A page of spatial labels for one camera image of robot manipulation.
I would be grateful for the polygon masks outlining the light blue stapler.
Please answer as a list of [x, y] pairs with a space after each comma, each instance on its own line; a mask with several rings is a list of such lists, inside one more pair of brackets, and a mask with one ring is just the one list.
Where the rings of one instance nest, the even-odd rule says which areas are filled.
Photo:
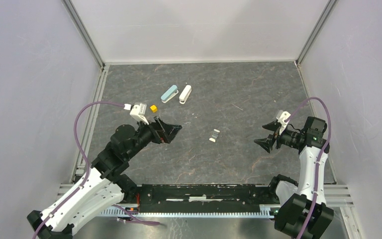
[[171, 85], [160, 97], [162, 103], [167, 103], [179, 93], [177, 85]]

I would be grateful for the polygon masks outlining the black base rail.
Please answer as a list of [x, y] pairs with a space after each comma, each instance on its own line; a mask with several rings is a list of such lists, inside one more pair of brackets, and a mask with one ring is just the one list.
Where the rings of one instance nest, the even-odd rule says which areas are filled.
[[277, 205], [267, 185], [142, 184], [121, 200], [141, 213], [256, 212], [260, 205]]

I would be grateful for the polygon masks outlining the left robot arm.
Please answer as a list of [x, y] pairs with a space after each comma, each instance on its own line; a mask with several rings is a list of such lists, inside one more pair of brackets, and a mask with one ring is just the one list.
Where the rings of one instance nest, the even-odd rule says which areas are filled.
[[85, 174], [53, 205], [33, 210], [27, 220], [35, 239], [71, 239], [90, 220], [121, 201], [136, 198], [136, 184], [124, 174], [129, 161], [150, 143], [171, 143], [182, 129], [159, 117], [138, 127], [119, 126]]

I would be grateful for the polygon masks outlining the yellow cube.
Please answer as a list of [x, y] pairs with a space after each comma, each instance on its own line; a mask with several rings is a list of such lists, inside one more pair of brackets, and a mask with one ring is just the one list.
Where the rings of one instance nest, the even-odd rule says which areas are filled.
[[153, 112], [153, 113], [156, 113], [158, 111], [158, 108], [156, 105], [151, 105], [150, 106], [150, 110]]

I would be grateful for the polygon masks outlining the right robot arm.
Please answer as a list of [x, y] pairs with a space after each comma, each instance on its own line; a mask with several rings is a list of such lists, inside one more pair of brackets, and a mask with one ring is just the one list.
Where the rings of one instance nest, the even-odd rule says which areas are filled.
[[301, 130], [288, 129], [291, 114], [279, 111], [276, 120], [263, 126], [273, 134], [254, 142], [267, 152], [282, 145], [298, 150], [299, 182], [277, 176], [267, 190], [268, 198], [281, 207], [275, 216], [275, 229], [293, 239], [319, 239], [334, 218], [334, 211], [326, 205], [324, 168], [329, 143], [323, 138], [327, 123], [308, 117]]

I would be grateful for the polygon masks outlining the white staple box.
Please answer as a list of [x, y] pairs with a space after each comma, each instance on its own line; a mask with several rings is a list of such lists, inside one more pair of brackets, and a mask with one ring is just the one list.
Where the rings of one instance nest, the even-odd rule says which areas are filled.
[[210, 137], [209, 137], [209, 141], [216, 142], [219, 135], [220, 135], [220, 131], [217, 129], [214, 129], [213, 132], [211, 133]]

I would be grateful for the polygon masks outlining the white stapler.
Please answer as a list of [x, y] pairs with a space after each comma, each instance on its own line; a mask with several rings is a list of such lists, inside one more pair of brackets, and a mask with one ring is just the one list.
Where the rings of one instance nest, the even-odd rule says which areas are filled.
[[185, 104], [187, 99], [189, 98], [190, 94], [192, 92], [192, 86], [191, 85], [186, 85], [183, 91], [181, 92], [179, 96], [179, 102], [180, 104]]

